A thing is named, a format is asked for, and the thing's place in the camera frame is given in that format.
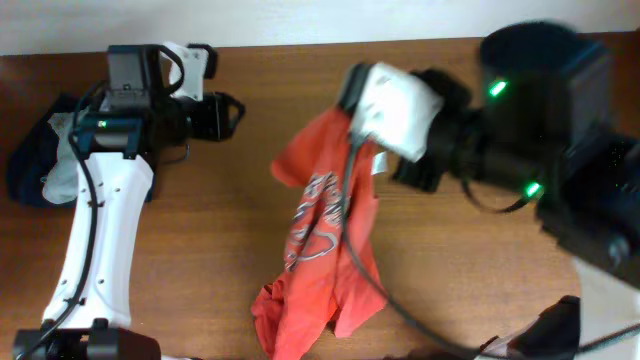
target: shirt tag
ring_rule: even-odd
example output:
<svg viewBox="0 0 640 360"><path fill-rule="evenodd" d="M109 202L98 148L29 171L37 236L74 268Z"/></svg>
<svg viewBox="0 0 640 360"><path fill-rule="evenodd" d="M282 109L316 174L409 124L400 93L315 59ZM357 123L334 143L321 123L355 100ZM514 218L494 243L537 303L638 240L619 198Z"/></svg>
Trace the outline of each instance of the shirt tag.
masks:
<svg viewBox="0 0 640 360"><path fill-rule="evenodd" d="M378 175L387 172L387 152L383 151L373 158L373 166L371 167L371 175Z"/></svg>

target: white wall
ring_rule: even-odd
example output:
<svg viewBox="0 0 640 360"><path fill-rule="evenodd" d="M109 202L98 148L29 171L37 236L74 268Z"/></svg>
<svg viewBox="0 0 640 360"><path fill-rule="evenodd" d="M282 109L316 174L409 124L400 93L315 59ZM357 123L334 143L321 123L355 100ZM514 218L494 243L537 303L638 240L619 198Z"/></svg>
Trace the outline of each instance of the white wall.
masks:
<svg viewBox="0 0 640 360"><path fill-rule="evenodd" d="M0 55L470 37L539 18L635 30L640 0L0 0Z"/></svg>

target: green led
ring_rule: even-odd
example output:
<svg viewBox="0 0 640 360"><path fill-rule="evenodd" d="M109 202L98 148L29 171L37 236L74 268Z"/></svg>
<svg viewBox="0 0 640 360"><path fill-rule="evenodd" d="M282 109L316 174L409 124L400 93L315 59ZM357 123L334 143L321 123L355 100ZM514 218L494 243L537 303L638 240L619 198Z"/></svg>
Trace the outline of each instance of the green led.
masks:
<svg viewBox="0 0 640 360"><path fill-rule="evenodd" d="M527 189L525 190L525 194L527 195L527 197L531 198L541 193L542 191L543 191L542 185L538 183L531 183L529 184L529 186L527 186Z"/></svg>
<svg viewBox="0 0 640 360"><path fill-rule="evenodd" d="M493 85L491 87L491 89L489 90L489 94L491 94L491 96L493 96L493 97L496 97L496 96L500 95L500 93L502 91L504 91L504 89L507 88L507 85L509 85L508 82L499 81L499 82L497 82L495 85Z"/></svg>

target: red t-shirt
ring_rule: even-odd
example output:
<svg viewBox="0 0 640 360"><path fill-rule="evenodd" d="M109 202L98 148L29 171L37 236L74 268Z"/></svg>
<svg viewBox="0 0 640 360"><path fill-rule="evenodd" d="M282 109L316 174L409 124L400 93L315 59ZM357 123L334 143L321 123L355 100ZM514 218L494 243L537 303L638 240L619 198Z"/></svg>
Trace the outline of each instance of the red t-shirt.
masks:
<svg viewBox="0 0 640 360"><path fill-rule="evenodd" d="M326 111L271 166L273 176L284 184L306 186L287 237L285 271L262 289L251 307L260 343L273 359L299 359L332 320L336 337L347 337L386 304L340 241L339 202L350 121L337 108ZM371 174L375 150L375 144L367 143L356 159L348 223L355 251L379 281L369 243L378 209Z"/></svg>

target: wooden table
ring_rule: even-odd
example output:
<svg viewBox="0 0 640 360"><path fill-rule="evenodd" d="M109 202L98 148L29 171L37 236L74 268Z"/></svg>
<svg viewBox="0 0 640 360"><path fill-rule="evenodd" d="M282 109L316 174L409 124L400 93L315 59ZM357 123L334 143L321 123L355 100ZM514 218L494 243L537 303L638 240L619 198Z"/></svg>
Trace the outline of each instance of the wooden table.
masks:
<svg viewBox="0 0 640 360"><path fill-rule="evenodd" d="M638 33L599 36L616 55L614 102L621 128L640 135ZM171 354L265 358L249 307L282 271L285 236L299 200L269 173L270 161L315 115L334 104L343 76L361 61L436 66L477 90L480 40L220 49L208 89L244 101L248 114L224 144L193 142L189 161L161 168L140 219L131 275L133 330ZM0 182L8 155L57 94L80 95L107 76L104 54L0 58ZM468 345L510 333L579 284L569 257L541 235L532 207L491 216L457 182L427 196L376 178L381 199L372 236L386 287L420 319ZM485 201L512 196L478 190ZM39 325L63 264L72 210L31 209L0 199L0 356L15 331ZM400 356L428 346L391 309L351 338L329 331L309 359Z"/></svg>

